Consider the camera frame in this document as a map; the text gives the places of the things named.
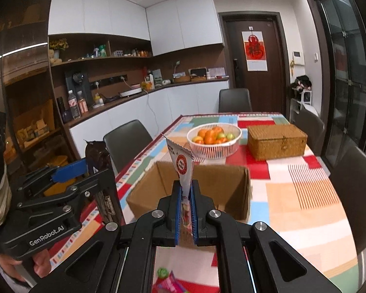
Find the person's left hand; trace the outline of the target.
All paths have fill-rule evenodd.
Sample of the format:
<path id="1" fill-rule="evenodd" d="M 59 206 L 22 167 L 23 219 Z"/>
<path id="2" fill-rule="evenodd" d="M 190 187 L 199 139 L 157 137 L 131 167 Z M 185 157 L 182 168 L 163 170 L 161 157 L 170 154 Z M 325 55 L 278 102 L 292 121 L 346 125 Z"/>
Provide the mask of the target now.
<path id="1" fill-rule="evenodd" d="M 0 254 L 0 267 L 11 278 L 20 282 L 25 282 L 26 279 L 18 272 L 19 266 L 24 267 L 25 261 L 17 261 L 12 257 Z M 43 278 L 51 272 L 50 254 L 47 249 L 36 253 L 27 267 L 33 267 L 33 271 L 37 276 Z"/>

